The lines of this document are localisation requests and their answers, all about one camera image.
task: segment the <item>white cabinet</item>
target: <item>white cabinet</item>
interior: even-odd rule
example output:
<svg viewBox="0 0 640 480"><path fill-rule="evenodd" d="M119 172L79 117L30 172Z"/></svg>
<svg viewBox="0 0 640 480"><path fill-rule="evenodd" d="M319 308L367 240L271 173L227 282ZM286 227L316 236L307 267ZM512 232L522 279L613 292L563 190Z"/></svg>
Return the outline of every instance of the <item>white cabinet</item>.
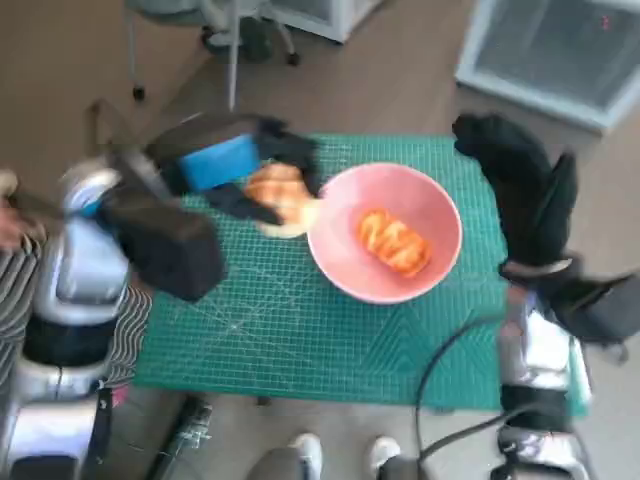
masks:
<svg viewBox="0 0 640 480"><path fill-rule="evenodd" d="M382 0L272 1L287 25L344 43L353 29Z"/></svg>
<svg viewBox="0 0 640 480"><path fill-rule="evenodd" d="M613 127L640 95L640 14L601 1L477 0L457 80L592 129Z"/></svg>

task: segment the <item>green cutting mat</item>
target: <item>green cutting mat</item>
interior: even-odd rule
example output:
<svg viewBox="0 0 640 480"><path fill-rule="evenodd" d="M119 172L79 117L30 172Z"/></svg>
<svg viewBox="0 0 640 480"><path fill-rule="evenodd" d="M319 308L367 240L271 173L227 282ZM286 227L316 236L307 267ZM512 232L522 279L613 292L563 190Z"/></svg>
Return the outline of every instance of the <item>green cutting mat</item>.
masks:
<svg viewBox="0 0 640 480"><path fill-rule="evenodd" d="M463 248L428 294L395 306L361 303L316 267L306 237L269 239L199 198L218 226L228 278L195 305L157 294L136 383L173 389L411 404L434 349L458 326L502 312L504 258L492 192L451 138L321 135L323 176L367 162L427 173L453 198ZM499 406L495 328L477 330L443 358L427 389L434 407Z"/></svg>

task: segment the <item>blue object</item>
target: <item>blue object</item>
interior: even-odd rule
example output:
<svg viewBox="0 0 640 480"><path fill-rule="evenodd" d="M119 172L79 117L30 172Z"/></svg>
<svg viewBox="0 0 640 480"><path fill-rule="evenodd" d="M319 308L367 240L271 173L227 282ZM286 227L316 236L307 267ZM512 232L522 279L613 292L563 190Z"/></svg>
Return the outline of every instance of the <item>blue object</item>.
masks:
<svg viewBox="0 0 640 480"><path fill-rule="evenodd" d="M80 215L86 218L95 217L96 213L98 213L98 209L100 208L100 200L97 200L89 205L85 205L82 210L80 210Z"/></svg>
<svg viewBox="0 0 640 480"><path fill-rule="evenodd" d="M202 192L250 175L260 167L260 156L245 134L190 153L180 165L191 191Z"/></svg>

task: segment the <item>floor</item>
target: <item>floor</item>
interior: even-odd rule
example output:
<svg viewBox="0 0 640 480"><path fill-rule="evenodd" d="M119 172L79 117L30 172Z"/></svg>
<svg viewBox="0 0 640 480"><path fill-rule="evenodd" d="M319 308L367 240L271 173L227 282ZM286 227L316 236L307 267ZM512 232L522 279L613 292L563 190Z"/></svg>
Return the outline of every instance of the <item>floor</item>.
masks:
<svg viewBox="0 0 640 480"><path fill-rule="evenodd" d="M297 34L304 59L243 65L240 106L289 119L302 132L449 133L465 109L497 110L540 136L555 157L563 146L579 152L581 195L571 247L588 268L611 274L640 263L640 110L604 138L546 116L456 87L452 81L471 0L388 0L338 47ZM223 108L224 59L211 58L190 29L139 21L139 56L149 93L144 106L130 98L121 2L8 2L0 16L0 158L29 190L55 196L55 179L82 158L82 110L102 96L124 112L143 137L201 108ZM595 401L580 430L602 478L640 478L636 415L640 341L624 368L590 352ZM175 392L136 390L119 412L113 454L101 478L141 477L152 449L175 411ZM325 478L362 478L362 454L374 435L396 436L412 452L411 412L379 407L278 400L257 408L249 398L214 396L212 439L184 458L203 479L240 480L269 447L302 429L325 444ZM428 439L468 425L478 415L423 417ZM433 466L441 478L486 476L495 464L491 432L443 451ZM173 478L196 478L182 464Z"/></svg>

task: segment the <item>bread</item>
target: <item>bread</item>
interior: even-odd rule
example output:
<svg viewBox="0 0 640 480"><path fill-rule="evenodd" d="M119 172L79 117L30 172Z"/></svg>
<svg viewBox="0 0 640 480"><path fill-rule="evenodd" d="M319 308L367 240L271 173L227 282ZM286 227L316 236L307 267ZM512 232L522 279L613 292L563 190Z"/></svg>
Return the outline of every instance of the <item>bread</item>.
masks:
<svg viewBox="0 0 640 480"><path fill-rule="evenodd" d="M245 194L273 209L282 218L282 225L258 223L258 228L269 237L302 235L311 228L318 215L320 200L309 193L300 170L291 165L265 165L249 178Z"/></svg>
<svg viewBox="0 0 640 480"><path fill-rule="evenodd" d="M358 224L358 240L381 262L413 277L431 259L431 245L384 209L367 212Z"/></svg>

